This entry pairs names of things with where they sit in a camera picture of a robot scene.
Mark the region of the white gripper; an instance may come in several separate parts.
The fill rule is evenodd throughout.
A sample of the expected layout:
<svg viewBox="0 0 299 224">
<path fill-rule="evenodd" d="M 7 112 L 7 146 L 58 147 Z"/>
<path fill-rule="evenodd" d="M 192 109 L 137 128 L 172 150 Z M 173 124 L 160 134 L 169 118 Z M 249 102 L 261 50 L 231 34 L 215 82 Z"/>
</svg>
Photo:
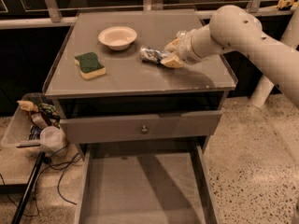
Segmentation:
<svg viewBox="0 0 299 224">
<path fill-rule="evenodd" d="M 194 52 L 192 48 L 192 34 L 194 30 L 188 31 L 188 33 L 182 38 L 176 38 L 168 43 L 164 50 L 169 52 L 177 51 L 177 54 L 171 53 L 167 57 L 161 59 L 161 64 L 168 68 L 180 68 L 187 64 L 196 64 L 201 61 L 201 58 Z"/>
</svg>

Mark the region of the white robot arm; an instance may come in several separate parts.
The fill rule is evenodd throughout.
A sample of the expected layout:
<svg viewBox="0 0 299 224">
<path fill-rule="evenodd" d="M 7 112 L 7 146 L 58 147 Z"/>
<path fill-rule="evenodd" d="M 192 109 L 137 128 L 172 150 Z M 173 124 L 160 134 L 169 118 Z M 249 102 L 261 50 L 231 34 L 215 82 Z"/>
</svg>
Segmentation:
<svg viewBox="0 0 299 224">
<path fill-rule="evenodd" d="M 261 23 L 237 6 L 217 9 L 209 24 L 192 29 L 167 44 L 162 65 L 180 68 L 208 56 L 238 51 L 299 106 L 299 51 L 263 32 Z"/>
</svg>

